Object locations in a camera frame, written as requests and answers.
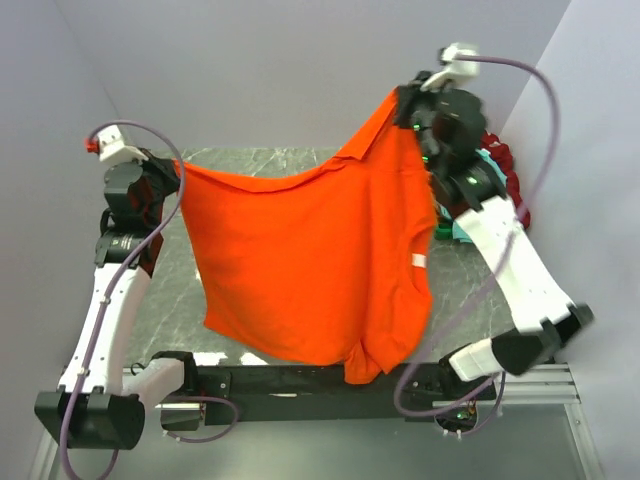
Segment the orange t shirt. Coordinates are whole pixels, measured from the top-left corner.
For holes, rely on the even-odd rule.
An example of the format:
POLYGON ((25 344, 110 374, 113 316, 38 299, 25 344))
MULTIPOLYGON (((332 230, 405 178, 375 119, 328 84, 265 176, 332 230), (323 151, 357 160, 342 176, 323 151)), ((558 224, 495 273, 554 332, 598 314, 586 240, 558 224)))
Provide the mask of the orange t shirt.
POLYGON ((414 133, 390 93, 331 158, 295 176, 185 168, 181 213, 204 324, 269 356, 367 384, 418 347, 437 224, 414 133))

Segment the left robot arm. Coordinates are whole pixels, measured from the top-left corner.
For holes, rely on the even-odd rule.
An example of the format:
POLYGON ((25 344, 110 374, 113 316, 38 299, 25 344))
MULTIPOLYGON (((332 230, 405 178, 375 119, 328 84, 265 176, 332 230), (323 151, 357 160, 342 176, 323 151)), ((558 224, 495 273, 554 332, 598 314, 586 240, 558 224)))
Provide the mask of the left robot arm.
POLYGON ((165 199, 178 192, 171 159, 121 163, 104 175, 107 203, 95 249, 92 298, 85 323, 55 391, 38 394, 34 412, 60 446, 131 450, 148 411, 177 393, 193 393, 192 353, 155 354, 134 379, 125 379, 127 345, 150 285, 166 224, 165 199))

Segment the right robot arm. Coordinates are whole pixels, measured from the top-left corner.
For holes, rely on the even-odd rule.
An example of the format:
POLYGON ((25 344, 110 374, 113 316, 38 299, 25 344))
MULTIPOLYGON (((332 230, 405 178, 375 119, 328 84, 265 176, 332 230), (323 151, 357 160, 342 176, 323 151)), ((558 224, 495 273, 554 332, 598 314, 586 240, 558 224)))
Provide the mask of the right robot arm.
POLYGON ((496 171, 481 158, 486 128, 478 97, 445 72, 399 86, 395 125, 413 130, 438 205, 470 237, 511 311, 511 330, 465 345, 439 362, 445 386, 492 374, 522 375, 563 349, 595 316, 559 287, 517 218, 496 171))

